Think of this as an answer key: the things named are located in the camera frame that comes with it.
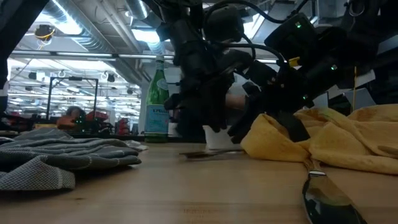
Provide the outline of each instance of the gray cloth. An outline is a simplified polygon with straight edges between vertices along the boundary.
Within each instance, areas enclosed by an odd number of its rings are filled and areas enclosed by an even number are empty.
[[[140,164],[138,150],[117,139],[73,139],[37,129],[0,146],[0,190],[74,189],[74,170]]]

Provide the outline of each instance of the yellow towel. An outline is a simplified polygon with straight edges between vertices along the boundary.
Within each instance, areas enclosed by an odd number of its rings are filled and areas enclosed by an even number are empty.
[[[301,110],[310,139],[292,142],[274,118],[261,114],[242,140],[253,158],[303,162],[312,156],[331,166],[398,174],[398,105],[378,105],[348,117],[332,109]]]

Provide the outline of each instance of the wooden table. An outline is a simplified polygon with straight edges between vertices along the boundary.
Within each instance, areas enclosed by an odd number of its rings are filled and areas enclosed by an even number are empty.
[[[76,189],[0,194],[0,223],[308,223],[302,164],[245,155],[187,162],[201,144],[150,145],[135,169],[79,175]],[[398,178],[326,167],[372,224],[398,222]]]

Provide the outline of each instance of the black frame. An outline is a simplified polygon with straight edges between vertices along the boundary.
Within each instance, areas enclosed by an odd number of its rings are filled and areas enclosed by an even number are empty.
[[[95,81],[95,95],[94,95],[94,108],[93,108],[94,120],[95,120],[96,109],[97,109],[98,79],[97,78],[82,78],[82,77],[68,77],[68,78],[50,77],[49,99],[47,101],[47,112],[46,112],[46,115],[45,115],[45,119],[46,120],[50,119],[50,103],[51,103],[51,93],[52,93],[52,89],[53,89],[52,82],[55,79],[58,79],[60,81],[58,83],[56,83],[54,87],[56,87],[62,80],[65,80],[65,79],[67,79],[69,81],[82,81],[82,80],[94,80]]]

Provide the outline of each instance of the san pellegrino bottle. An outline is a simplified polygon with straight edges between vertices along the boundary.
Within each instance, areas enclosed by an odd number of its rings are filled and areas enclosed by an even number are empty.
[[[156,56],[156,73],[150,83],[146,101],[145,142],[167,142],[169,112],[164,102],[169,98],[169,89],[164,76],[164,56]]]

